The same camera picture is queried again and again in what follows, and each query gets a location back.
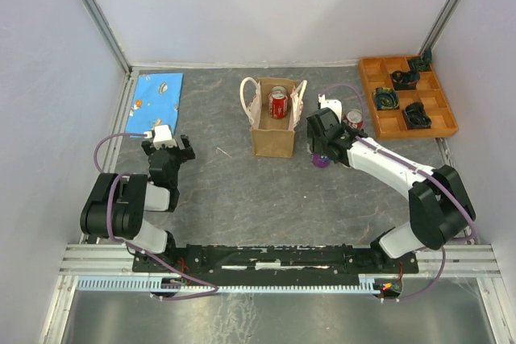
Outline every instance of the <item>purple object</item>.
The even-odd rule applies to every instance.
[[[326,168],[330,165],[330,159],[328,159],[328,156],[321,156],[319,153],[314,153],[312,155],[312,164],[317,168]]]

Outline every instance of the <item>blue mat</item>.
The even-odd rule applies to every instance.
[[[182,73],[139,76],[126,132],[144,133],[165,124],[175,132],[182,86]]]

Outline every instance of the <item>white panel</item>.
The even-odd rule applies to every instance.
[[[460,128],[449,140],[453,159],[516,306],[515,23],[514,0],[462,0],[435,68]]]
[[[98,0],[133,64],[415,53],[445,0]]]
[[[81,0],[0,0],[0,342],[37,342],[123,74]]]

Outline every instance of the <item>can top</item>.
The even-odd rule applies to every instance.
[[[271,90],[271,96],[273,96],[273,98],[285,98],[286,95],[287,89],[283,86],[274,86]]]
[[[347,112],[346,118],[350,122],[358,123],[362,121],[362,113],[359,110],[353,109]]]

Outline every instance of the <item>concrete floor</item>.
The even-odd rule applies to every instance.
[[[408,221],[406,200],[364,172],[310,162],[305,117],[317,110],[318,92],[347,82],[360,90],[355,66],[345,68],[181,69],[184,73],[176,135],[190,137],[197,159],[179,171],[174,213],[146,213],[170,230],[179,246],[197,244],[368,244]],[[308,80],[305,108],[292,159],[251,155],[249,122],[239,101],[245,77]],[[254,92],[247,90],[247,101]],[[345,110],[360,108],[351,90],[329,97]],[[374,137],[368,112],[364,129]],[[124,139],[117,172],[148,171],[141,139]],[[440,166],[433,139],[387,140],[382,145],[422,164]]]

